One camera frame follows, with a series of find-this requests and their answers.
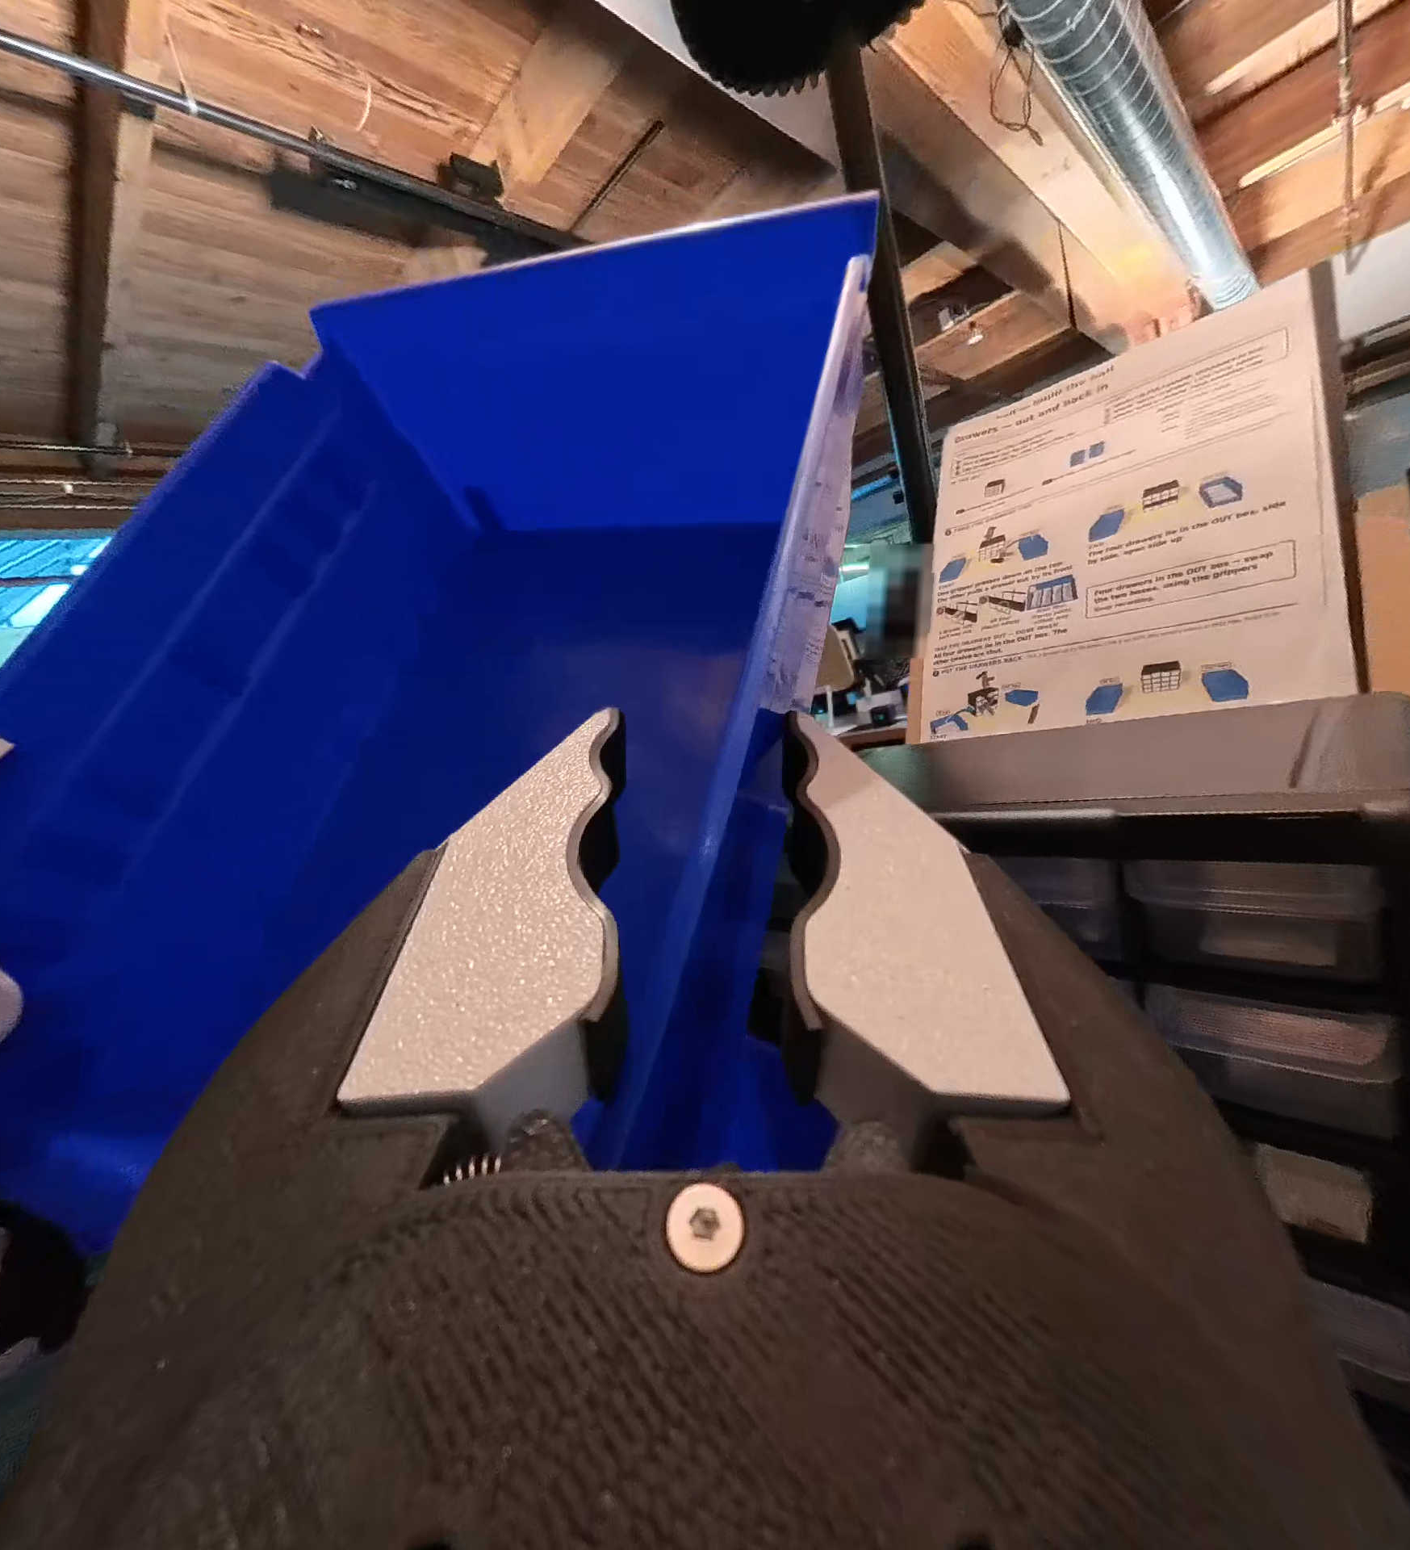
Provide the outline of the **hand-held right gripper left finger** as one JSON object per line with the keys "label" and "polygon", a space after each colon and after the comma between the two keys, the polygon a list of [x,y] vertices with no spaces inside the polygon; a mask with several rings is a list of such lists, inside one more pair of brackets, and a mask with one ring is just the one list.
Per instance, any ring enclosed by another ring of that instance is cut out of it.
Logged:
{"label": "hand-held right gripper left finger", "polygon": [[353,1115],[571,1121],[626,1044],[616,866],[623,717],[590,714],[433,854],[337,1104]]}

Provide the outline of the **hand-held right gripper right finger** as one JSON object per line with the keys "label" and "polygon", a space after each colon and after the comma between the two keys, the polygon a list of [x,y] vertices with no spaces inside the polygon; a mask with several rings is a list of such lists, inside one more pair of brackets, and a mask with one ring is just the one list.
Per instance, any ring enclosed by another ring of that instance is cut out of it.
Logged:
{"label": "hand-held right gripper right finger", "polygon": [[788,942],[810,1097],[838,1121],[1065,1114],[966,848],[810,715],[787,720],[787,753],[816,873]]}

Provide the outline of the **blue plastic bin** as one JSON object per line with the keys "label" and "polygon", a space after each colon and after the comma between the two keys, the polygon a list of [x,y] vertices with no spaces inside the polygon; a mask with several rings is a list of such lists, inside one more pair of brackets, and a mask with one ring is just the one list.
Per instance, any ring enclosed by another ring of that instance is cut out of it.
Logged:
{"label": "blue plastic bin", "polygon": [[616,708],[599,1167],[799,1167],[746,1010],[875,197],[317,305],[0,668],[0,1198],[91,1251],[236,1040]]}

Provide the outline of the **black drawer cabinet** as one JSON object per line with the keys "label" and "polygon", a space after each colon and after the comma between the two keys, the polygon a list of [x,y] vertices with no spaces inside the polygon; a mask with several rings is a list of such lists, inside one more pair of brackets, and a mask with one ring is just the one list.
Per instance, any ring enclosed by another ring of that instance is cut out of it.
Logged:
{"label": "black drawer cabinet", "polygon": [[1410,1501],[1410,697],[875,748],[865,762],[1109,973],[1294,1266],[1347,1465]]}

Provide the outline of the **printed instruction poster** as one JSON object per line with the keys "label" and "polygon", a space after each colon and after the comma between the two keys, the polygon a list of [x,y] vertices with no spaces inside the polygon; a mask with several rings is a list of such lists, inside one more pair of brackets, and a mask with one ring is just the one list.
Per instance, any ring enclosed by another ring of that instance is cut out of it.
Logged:
{"label": "printed instruction poster", "polygon": [[1365,690],[1322,264],[946,430],[908,742]]}

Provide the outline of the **black metal pole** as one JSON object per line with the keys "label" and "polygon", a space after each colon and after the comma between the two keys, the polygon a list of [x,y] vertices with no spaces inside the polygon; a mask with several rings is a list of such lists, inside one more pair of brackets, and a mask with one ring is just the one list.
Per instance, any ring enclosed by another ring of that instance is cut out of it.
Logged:
{"label": "black metal pole", "polygon": [[850,194],[871,193],[878,200],[875,251],[868,284],[868,310],[875,341],[878,370],[886,397],[889,440],[915,544],[932,544],[938,486],[925,414],[919,363],[908,321],[897,237],[893,229],[880,140],[871,107],[861,42],[845,28],[834,39],[827,61],[827,95],[834,141]]}

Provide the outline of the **metal ceiling pipe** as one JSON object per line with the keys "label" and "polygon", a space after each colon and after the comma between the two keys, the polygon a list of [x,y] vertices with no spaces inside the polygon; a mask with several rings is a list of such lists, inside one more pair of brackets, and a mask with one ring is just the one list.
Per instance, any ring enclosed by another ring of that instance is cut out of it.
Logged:
{"label": "metal ceiling pipe", "polygon": [[179,117],[201,123],[239,138],[263,144],[268,148],[300,156],[309,165],[321,165],[339,176],[414,198],[419,204],[444,212],[453,219],[465,222],[469,233],[488,233],[490,239],[504,239],[513,244],[521,243],[537,254],[562,253],[588,246],[587,239],[576,233],[553,228],[544,222],[528,219],[527,216],[504,211],[499,204],[486,204],[469,195],[453,193],[440,183],[425,182],[393,165],[381,165],[376,159],[348,152],[348,148],[337,145],[331,141],[303,138],[261,119],[250,117],[231,107],[222,107],[201,96],[194,96],[186,89],[173,89],[131,72],[108,67],[87,56],[75,54],[73,49],[56,49],[31,38],[0,28],[0,53],[24,63],[60,74],[81,86],[110,93],[127,105],[142,107],[148,112],[165,110]]}

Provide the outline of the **black round fixture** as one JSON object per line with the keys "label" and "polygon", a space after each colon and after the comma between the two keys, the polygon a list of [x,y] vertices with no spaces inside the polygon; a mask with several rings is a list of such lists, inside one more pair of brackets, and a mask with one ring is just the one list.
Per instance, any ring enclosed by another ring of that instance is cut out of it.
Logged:
{"label": "black round fixture", "polygon": [[672,1],[692,61],[718,86],[787,95],[823,74],[838,49],[869,47],[919,1]]}

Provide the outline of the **silver ventilation duct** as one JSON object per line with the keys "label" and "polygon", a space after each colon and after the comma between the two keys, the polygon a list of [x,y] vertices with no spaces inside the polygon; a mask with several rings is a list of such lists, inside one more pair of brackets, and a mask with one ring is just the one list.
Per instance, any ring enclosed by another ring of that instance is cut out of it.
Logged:
{"label": "silver ventilation duct", "polygon": [[1007,1],[1031,59],[1213,310],[1259,284],[1139,1]]}

